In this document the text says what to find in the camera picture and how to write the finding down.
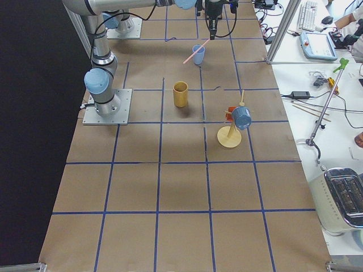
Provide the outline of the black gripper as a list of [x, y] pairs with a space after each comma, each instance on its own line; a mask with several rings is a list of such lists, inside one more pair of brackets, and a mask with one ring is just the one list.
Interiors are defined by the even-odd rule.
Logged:
[[225, 4], [227, 4], [227, 1], [224, 0], [205, 1], [205, 13], [208, 18], [208, 30], [211, 40], [214, 40], [217, 35], [218, 20], [222, 18], [222, 9]]

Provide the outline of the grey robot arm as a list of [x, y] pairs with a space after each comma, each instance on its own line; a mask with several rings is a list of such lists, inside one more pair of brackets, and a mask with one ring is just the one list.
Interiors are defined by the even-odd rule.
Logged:
[[133, 30], [134, 23], [130, 18], [130, 15], [118, 15], [114, 16], [115, 13], [104, 12], [102, 13], [103, 19], [105, 20], [105, 27], [108, 29], [114, 29], [120, 34], [126, 34]]
[[217, 34], [218, 19], [222, 18], [223, 6], [228, 3], [228, 1], [63, 1], [65, 7], [81, 16], [91, 45], [92, 69], [86, 73], [84, 82], [94, 100], [95, 112], [102, 117], [112, 116], [119, 111], [121, 105], [121, 99], [112, 89], [117, 58], [109, 47], [104, 13], [113, 12], [114, 14], [108, 18], [111, 20], [118, 16], [121, 19], [128, 17], [130, 15], [128, 10], [132, 8], [151, 6], [155, 9], [177, 5], [178, 8], [187, 10], [196, 7], [197, 11], [205, 10], [210, 39], [213, 40]]

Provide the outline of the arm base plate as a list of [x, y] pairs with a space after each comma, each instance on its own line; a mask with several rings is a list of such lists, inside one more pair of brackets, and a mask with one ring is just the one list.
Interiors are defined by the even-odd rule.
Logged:
[[113, 18], [106, 23], [109, 40], [136, 40], [141, 37], [142, 19], [129, 17], [127, 20]]
[[127, 125], [129, 121], [132, 89], [113, 89], [114, 97], [107, 104], [94, 102], [88, 98], [90, 106], [85, 107], [82, 123], [84, 125]]

